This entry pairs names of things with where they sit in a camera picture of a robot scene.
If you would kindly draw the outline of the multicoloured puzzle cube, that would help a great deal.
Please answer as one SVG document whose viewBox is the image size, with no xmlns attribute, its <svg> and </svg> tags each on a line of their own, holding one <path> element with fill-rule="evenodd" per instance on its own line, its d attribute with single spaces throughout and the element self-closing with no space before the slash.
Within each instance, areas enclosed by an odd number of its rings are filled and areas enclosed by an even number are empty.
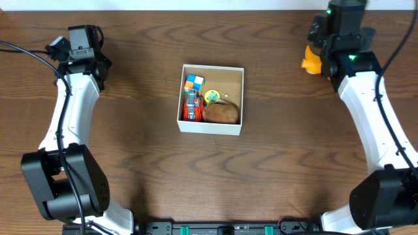
<svg viewBox="0 0 418 235">
<path fill-rule="evenodd" d="M 192 89 L 194 89 L 197 93 L 200 93 L 203 85 L 204 78 L 202 76 L 188 74 L 184 84 L 184 91 L 185 93 L 189 93 Z"/>
</svg>

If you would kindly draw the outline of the red toy truck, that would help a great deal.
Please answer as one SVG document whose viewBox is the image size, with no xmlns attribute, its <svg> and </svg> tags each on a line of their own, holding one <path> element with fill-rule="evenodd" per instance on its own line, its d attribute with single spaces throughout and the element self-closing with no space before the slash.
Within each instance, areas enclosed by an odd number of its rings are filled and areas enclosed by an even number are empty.
<svg viewBox="0 0 418 235">
<path fill-rule="evenodd" d="M 202 111 L 204 108 L 204 102 L 199 92 L 196 89 L 190 89 L 186 93 L 184 101 L 184 121 L 202 121 Z"/>
</svg>

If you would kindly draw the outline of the wooden cat rattle drum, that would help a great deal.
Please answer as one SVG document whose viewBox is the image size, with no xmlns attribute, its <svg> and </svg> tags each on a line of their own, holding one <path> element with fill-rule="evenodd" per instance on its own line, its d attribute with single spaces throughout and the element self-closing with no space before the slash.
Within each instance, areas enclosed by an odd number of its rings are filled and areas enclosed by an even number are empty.
<svg viewBox="0 0 418 235">
<path fill-rule="evenodd" d="M 204 100 L 207 103 L 227 103 L 227 101 L 221 97 L 228 98 L 229 94 L 215 89 L 210 89 L 204 94 Z"/>
</svg>

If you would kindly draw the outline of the brown plush toy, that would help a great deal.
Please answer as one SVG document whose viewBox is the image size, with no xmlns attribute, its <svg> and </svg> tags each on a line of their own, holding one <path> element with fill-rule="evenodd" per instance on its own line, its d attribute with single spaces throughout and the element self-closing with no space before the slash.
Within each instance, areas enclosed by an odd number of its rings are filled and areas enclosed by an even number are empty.
<svg viewBox="0 0 418 235">
<path fill-rule="evenodd" d="M 230 103 L 211 102 L 204 107 L 202 117 L 208 123 L 237 124 L 239 109 Z"/>
</svg>

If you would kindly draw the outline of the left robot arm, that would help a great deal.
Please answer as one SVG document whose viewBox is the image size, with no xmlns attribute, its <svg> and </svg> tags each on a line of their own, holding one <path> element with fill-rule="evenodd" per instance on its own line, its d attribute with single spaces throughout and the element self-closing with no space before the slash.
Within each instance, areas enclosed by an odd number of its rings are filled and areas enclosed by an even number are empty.
<svg viewBox="0 0 418 235">
<path fill-rule="evenodd" d="M 134 234 L 132 211 L 110 196 L 105 173 L 89 145 L 93 110 L 111 61 L 102 53 L 100 27 L 68 28 L 46 46 L 59 61 L 54 70 L 57 101 L 37 151 L 22 156 L 21 169 L 40 214 L 64 222 L 65 234 Z"/>
</svg>

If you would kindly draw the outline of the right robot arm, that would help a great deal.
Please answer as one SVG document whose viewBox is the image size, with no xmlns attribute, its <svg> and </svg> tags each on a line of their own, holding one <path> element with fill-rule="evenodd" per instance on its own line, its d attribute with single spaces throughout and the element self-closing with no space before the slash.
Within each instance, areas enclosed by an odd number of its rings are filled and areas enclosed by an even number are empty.
<svg viewBox="0 0 418 235">
<path fill-rule="evenodd" d="M 332 0 L 308 33 L 302 68 L 329 79 L 360 136 L 368 176 L 346 206 L 319 217 L 325 234 L 385 234 L 417 224 L 417 151 L 405 135 L 385 89 L 386 66 L 370 50 L 375 29 L 362 26 L 365 1 Z"/>
</svg>

